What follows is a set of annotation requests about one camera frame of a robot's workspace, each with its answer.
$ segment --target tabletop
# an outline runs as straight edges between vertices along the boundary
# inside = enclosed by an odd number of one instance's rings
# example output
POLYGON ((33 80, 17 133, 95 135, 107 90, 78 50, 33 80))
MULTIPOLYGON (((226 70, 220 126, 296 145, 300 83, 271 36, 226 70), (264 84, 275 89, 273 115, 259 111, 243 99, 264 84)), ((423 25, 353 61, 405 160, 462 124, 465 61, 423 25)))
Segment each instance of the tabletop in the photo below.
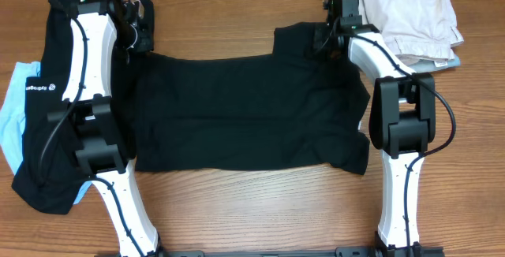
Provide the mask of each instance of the tabletop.
MULTIPOLYGON (((322 0, 152 0, 155 51, 175 58, 269 54, 273 31, 325 20, 322 0)), ((451 0, 465 42, 462 66, 434 73, 458 131, 426 159, 417 223, 421 243, 447 256, 505 255, 505 10, 503 0, 451 0)), ((17 61, 39 61, 47 0, 0 0, 0 96, 17 61)), ((369 92, 372 85, 362 77, 369 92)), ((450 131, 437 103, 437 134, 450 131)), ((368 122, 369 107, 363 118, 368 122)), ((382 166, 371 147, 364 176, 328 164, 277 171, 218 169, 136 173, 146 211, 169 250, 318 250, 372 245, 380 220, 382 166)), ((93 256, 118 251, 94 188, 67 215, 42 214, 11 188, 0 156, 0 255, 93 256)))

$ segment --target wooden table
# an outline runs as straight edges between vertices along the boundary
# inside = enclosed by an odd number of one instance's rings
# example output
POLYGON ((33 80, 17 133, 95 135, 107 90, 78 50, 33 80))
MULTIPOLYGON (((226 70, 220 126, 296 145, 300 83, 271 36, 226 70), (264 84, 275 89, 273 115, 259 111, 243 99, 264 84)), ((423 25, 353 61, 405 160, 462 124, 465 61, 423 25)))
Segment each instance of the wooden table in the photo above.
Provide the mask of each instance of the wooden table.
MULTIPOLYGON (((271 52, 273 30, 324 21, 322 0, 152 0, 156 51, 214 59, 271 52)), ((417 220, 424 245, 447 256, 505 254, 505 10, 503 0, 452 0, 462 67, 436 73, 453 107, 453 144, 424 164, 417 220)), ((16 61, 41 58, 47 0, 0 0, 0 96, 16 61)), ((368 122, 368 112, 364 118, 368 122)), ((437 105, 437 138, 450 129, 437 105)), ((380 219, 382 167, 360 177, 329 165, 281 171, 137 173, 144 205, 170 250, 258 251, 370 245, 380 219)), ((91 256, 118 240, 95 189, 65 216, 41 214, 11 189, 0 162, 0 255, 91 256)))

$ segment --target white fabric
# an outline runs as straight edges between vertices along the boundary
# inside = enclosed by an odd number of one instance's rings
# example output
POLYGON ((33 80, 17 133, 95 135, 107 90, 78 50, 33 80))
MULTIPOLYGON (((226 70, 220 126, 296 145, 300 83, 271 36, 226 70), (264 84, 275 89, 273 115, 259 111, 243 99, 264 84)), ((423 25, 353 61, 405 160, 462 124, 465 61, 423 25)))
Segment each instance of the white fabric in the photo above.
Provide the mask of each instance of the white fabric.
POLYGON ((406 65, 454 60, 451 48, 463 43, 451 0, 360 0, 359 10, 406 65))

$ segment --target brand logo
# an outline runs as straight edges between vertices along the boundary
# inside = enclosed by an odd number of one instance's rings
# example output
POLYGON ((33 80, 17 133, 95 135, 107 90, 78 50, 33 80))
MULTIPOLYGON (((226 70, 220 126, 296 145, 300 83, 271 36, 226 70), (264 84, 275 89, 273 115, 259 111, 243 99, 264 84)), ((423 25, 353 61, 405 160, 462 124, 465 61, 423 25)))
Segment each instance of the brand logo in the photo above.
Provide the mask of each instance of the brand logo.
POLYGON ((27 91, 47 91, 47 90, 53 91, 55 89, 56 89, 56 85, 55 84, 50 84, 49 87, 46 87, 46 86, 40 86, 40 87, 29 86, 29 87, 26 87, 27 91))

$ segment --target black cloth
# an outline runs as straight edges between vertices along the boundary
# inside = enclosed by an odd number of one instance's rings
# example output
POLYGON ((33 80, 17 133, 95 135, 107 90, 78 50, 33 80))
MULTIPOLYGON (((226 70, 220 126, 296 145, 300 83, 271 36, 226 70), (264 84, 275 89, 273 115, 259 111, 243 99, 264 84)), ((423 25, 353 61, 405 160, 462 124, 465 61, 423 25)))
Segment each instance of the black cloth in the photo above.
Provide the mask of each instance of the black cloth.
POLYGON ((363 174, 369 99, 346 58, 305 54, 315 24, 275 30, 273 54, 184 61, 153 54, 137 82, 139 171, 285 169, 329 162, 363 174))
MULTIPOLYGON (((273 54, 251 58, 185 61, 114 50, 113 108, 127 133, 135 134, 129 141, 137 144, 137 170, 285 169, 329 162, 364 173, 368 140, 357 125, 368 93, 345 59, 304 56, 313 31, 314 24, 279 28, 273 54)), ((69 212, 80 188, 73 182, 84 178, 59 138, 38 167, 54 127, 47 113, 62 104, 72 46, 69 19, 51 8, 41 77, 27 79, 27 87, 47 89, 26 91, 24 161, 13 181, 30 206, 49 214, 69 212), (41 171, 50 183, 40 183, 41 171)))

